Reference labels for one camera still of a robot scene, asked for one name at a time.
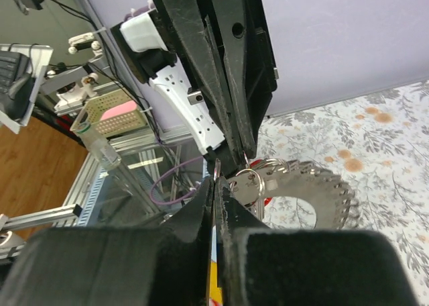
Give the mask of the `yellow key tag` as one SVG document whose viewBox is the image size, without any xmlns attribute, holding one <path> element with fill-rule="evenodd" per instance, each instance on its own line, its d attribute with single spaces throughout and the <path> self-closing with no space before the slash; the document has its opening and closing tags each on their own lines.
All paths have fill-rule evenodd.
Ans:
<svg viewBox="0 0 429 306">
<path fill-rule="evenodd" d="M 211 249 L 210 249 L 210 280 L 209 280 L 209 305 L 222 306 L 223 298 L 221 288 L 218 287 L 217 274 L 217 231 L 212 227 Z"/>
</svg>

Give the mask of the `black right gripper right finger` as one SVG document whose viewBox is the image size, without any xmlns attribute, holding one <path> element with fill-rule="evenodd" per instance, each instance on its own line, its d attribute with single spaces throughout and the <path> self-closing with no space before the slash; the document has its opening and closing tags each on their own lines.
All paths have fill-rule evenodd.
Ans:
<svg viewBox="0 0 429 306">
<path fill-rule="evenodd" d="M 214 184 L 225 305 L 416 305 L 389 240 L 367 230 L 271 229 Z"/>
</svg>

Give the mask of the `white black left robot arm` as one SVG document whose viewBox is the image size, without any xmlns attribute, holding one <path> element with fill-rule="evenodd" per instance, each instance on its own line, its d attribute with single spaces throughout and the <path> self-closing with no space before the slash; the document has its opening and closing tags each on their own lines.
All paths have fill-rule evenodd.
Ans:
<svg viewBox="0 0 429 306">
<path fill-rule="evenodd" d="M 173 108 L 213 170 L 257 152 L 278 73 L 262 0 L 151 0 L 112 28 L 133 75 Z"/>
</svg>

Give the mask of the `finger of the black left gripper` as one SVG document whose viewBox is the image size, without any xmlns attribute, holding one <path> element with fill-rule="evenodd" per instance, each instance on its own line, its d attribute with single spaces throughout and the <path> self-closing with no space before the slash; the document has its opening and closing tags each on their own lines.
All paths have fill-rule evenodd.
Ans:
<svg viewBox="0 0 429 306">
<path fill-rule="evenodd" d="M 206 25 L 220 90 L 209 110 L 233 157 L 253 157 L 256 150 L 246 93 L 247 16 L 245 0 L 210 0 Z"/>
<path fill-rule="evenodd" d="M 159 0 L 159 13 L 172 26 L 172 39 L 183 67 L 197 82 L 203 95 L 214 106 L 213 119 L 225 135 L 219 156 L 236 165 L 241 163 L 230 122 L 232 107 L 219 54 L 215 49 L 209 17 L 204 17 L 198 0 Z"/>
</svg>

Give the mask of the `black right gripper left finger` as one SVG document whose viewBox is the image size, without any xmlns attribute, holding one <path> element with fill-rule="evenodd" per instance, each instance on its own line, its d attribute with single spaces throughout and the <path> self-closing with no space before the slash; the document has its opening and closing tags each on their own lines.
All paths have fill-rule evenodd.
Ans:
<svg viewBox="0 0 429 306">
<path fill-rule="evenodd" d="M 145 227 L 52 227 L 30 238 L 2 305 L 207 305 L 215 184 Z"/>
</svg>

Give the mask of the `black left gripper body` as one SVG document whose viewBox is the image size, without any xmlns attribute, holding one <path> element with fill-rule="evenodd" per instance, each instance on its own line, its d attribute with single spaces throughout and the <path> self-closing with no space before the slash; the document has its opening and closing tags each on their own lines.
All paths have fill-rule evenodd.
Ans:
<svg viewBox="0 0 429 306">
<path fill-rule="evenodd" d="M 167 30 L 168 46 L 172 47 L 174 53 L 177 54 L 182 63 L 182 59 L 173 44 L 172 26 L 167 25 L 167 21 L 159 13 L 159 0 L 153 1 L 158 16 Z M 209 2 L 210 0 L 198 0 L 200 10 L 204 11 L 204 17 L 208 17 L 210 14 L 211 6 L 208 5 Z M 277 88 L 277 81 L 275 77 L 275 58 L 262 1 L 245 0 L 245 4 L 245 14 L 247 16 L 246 93 L 251 126 L 253 128 L 255 143 L 257 143 L 257 131 L 271 102 L 272 93 Z M 197 82 L 190 77 L 190 73 L 185 68 L 184 70 L 191 85 L 202 91 Z M 214 106 L 209 103 L 203 93 L 202 96 L 206 101 L 208 109 L 212 109 Z"/>
</svg>

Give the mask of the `key with red tag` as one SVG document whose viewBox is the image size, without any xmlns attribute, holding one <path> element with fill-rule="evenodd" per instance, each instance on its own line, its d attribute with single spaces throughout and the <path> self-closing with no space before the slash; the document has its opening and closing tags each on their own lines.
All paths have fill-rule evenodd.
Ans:
<svg viewBox="0 0 429 306">
<path fill-rule="evenodd" d="M 263 164 L 262 159 L 257 159 L 250 164 L 252 169 L 257 169 Z M 272 200 L 271 197 L 266 197 L 264 199 L 259 198 L 257 202 L 254 204 L 253 208 L 255 210 L 255 214 L 259 220 L 262 220 L 265 215 L 265 206 L 270 203 Z"/>
</svg>

